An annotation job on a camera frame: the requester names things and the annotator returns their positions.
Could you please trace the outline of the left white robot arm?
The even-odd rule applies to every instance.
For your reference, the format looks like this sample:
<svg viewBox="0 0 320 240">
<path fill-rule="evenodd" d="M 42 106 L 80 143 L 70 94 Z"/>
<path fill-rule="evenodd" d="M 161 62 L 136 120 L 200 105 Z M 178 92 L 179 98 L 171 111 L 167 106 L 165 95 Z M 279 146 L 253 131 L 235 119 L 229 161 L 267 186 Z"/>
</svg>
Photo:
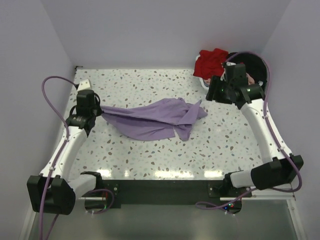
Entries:
<svg viewBox="0 0 320 240">
<path fill-rule="evenodd" d="M 78 91 L 76 105 L 69 112 L 66 128 L 48 164 L 39 175 L 27 180 L 32 209 L 38 213 L 69 215 L 77 199 L 90 193 L 99 196 L 104 190 L 98 172 L 85 171 L 68 182 L 76 156 L 102 114 L 99 96 L 91 89 Z"/>
</svg>

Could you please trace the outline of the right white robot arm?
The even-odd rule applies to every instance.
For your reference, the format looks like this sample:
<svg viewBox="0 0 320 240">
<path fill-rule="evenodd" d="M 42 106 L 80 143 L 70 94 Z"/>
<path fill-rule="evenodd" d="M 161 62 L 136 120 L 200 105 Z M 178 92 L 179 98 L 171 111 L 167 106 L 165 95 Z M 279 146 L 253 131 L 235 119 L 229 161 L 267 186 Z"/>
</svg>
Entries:
<svg viewBox="0 0 320 240">
<path fill-rule="evenodd" d="M 205 98 L 238 107 L 251 127 L 263 162 L 251 170 L 227 173 L 219 187 L 221 194 L 233 197 L 241 188 L 250 187 L 283 193 L 294 193 L 301 189 L 300 169 L 304 161 L 300 155 L 294 155 L 281 138 L 259 84 L 243 82 L 238 86 L 230 86 L 214 76 Z"/>
</svg>

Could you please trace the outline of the lilac t shirt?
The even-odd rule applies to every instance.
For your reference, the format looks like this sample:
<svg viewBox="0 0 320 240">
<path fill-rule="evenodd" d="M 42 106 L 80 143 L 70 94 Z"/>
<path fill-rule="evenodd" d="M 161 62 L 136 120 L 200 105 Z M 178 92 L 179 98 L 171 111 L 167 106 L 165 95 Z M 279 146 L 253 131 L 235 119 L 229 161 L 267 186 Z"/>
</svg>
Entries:
<svg viewBox="0 0 320 240">
<path fill-rule="evenodd" d="M 103 119 L 122 135 L 139 141 L 190 138 L 196 121 L 206 117 L 202 101 L 192 104 L 183 98 L 164 98 L 147 106 L 120 108 L 102 106 Z"/>
</svg>

